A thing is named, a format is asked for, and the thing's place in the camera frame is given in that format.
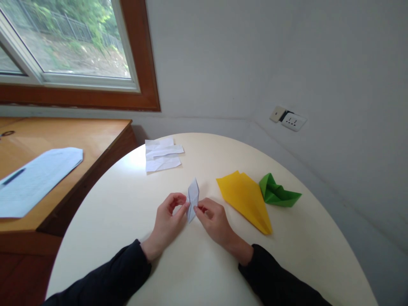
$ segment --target wall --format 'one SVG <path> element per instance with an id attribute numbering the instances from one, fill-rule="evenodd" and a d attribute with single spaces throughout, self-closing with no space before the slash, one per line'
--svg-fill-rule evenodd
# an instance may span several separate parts
<path id="1" fill-rule="evenodd" d="M 408 252 L 408 5 L 311 2 L 253 119 Z M 276 105 L 308 118 L 298 133 Z"/>
<path id="2" fill-rule="evenodd" d="M 248 143 L 321 201 L 380 305 L 406 305 L 405 7 L 147 0 L 147 8 L 162 113 L 0 106 L 0 116 L 129 118 L 141 141 L 197 131 Z M 309 121 L 286 130 L 268 120 L 276 105 Z"/>

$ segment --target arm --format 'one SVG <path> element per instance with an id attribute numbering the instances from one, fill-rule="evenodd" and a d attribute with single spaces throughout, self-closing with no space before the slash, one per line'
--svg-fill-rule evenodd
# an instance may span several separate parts
<path id="1" fill-rule="evenodd" d="M 145 283 L 151 264 L 135 240 L 121 249 L 109 262 L 77 280 L 66 290 L 54 294 L 50 305 L 124 305 Z"/>
<path id="2" fill-rule="evenodd" d="M 181 208 L 173 215 L 178 205 Z M 171 193 L 158 207 L 153 232 L 146 241 L 140 243 L 135 240 L 109 262 L 63 292 L 54 294 L 43 305 L 124 305 L 149 277 L 150 262 L 180 233 L 185 225 L 184 215 L 189 205 L 185 195 Z"/>
<path id="3" fill-rule="evenodd" d="M 264 305 L 330 305 L 309 285 L 282 268 L 264 248 L 249 245 L 231 228 L 224 207 L 208 198 L 194 207 L 210 237 L 238 262 L 238 269 Z"/>

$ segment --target yellow paper airplane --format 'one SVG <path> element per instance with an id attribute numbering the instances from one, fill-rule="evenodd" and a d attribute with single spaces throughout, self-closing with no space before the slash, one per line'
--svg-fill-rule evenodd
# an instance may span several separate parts
<path id="1" fill-rule="evenodd" d="M 259 185 L 245 173 L 234 173 L 217 179 L 222 197 L 263 234 L 272 234 L 264 198 Z"/>

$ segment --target hand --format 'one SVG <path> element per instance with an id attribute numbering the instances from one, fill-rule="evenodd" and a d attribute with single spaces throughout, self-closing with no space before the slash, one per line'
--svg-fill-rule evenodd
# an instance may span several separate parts
<path id="1" fill-rule="evenodd" d="M 205 198 L 198 202 L 194 211 L 211 239 L 234 256 L 241 265 L 247 266 L 252 260 L 254 249 L 232 230 L 224 207 Z"/>
<path id="2" fill-rule="evenodd" d="M 182 207 L 173 215 L 174 208 L 179 205 L 182 205 Z M 157 208 L 153 232 L 141 244 L 147 261 L 151 262 L 157 258 L 177 237 L 185 224 L 183 217 L 189 206 L 190 203 L 186 202 L 184 194 L 171 193 Z"/>

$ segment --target fence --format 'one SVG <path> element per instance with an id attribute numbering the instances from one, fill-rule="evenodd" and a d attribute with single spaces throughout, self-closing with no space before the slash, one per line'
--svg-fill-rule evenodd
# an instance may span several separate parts
<path id="1" fill-rule="evenodd" d="M 44 10 L 21 0 L 1 0 L 2 10 L 11 22 L 18 28 L 51 34 L 59 37 L 71 38 L 91 43 L 92 34 L 88 26 L 66 14 Z M 122 42 L 116 37 L 101 32 L 102 43 L 105 47 L 115 46 L 123 52 Z"/>

